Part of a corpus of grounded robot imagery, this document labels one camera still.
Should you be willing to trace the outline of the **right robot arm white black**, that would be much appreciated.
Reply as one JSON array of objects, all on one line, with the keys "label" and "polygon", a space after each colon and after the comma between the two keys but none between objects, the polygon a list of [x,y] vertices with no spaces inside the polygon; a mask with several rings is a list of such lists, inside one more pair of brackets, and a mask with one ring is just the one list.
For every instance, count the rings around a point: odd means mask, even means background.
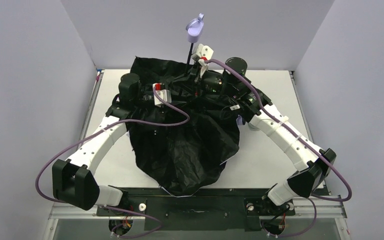
[{"label": "right robot arm white black", "polygon": [[281,206],[295,197],[310,197],[330,172],[337,172],[333,166],[336,153],[330,148],[324,150],[304,137],[289,122],[289,118],[281,114],[271,100],[258,92],[243,75],[216,59],[201,57],[198,63],[204,71],[208,69],[209,63],[219,65],[229,76],[249,89],[248,96],[239,100],[242,108],[248,108],[246,122],[270,138],[295,167],[293,175],[265,193],[264,196],[273,205]]}]

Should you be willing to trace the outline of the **lilac black umbrella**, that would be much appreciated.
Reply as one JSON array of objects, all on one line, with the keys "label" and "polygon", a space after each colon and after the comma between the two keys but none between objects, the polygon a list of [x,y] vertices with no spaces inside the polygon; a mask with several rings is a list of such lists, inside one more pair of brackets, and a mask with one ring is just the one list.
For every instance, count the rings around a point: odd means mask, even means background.
[{"label": "lilac black umbrella", "polygon": [[162,83],[171,103],[135,108],[128,124],[136,165],[170,194],[192,195],[215,183],[226,161],[239,151],[236,106],[200,106],[195,77],[199,65],[136,57],[131,73]]}]

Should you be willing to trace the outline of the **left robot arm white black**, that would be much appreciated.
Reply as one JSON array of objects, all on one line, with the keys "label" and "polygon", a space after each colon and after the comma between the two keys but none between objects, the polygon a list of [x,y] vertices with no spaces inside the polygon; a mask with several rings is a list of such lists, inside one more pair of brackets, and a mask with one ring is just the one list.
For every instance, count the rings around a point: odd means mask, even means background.
[{"label": "left robot arm white black", "polygon": [[140,98],[140,77],[126,73],[120,77],[118,94],[94,131],[97,135],[86,141],[67,159],[57,159],[52,165],[53,196],[58,201],[83,210],[93,206],[118,206],[123,191],[108,185],[99,185],[94,177],[96,170],[113,147],[126,132],[126,120],[134,110],[134,102]]}]

